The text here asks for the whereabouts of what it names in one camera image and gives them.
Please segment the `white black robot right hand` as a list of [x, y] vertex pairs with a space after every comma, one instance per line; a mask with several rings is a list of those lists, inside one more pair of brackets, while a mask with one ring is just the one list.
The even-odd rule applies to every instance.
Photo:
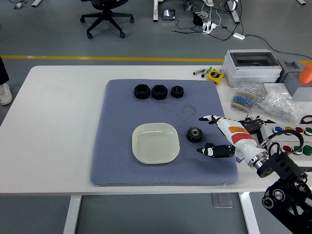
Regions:
[[235, 149], [243, 154], [245, 162], [250, 167], [255, 167], [255, 163], [259, 159], [268, 156], [267, 151], [258, 147], [252, 135], [240, 122], [216, 115], [200, 117], [199, 121], [208, 121], [209, 124], [215, 123]]

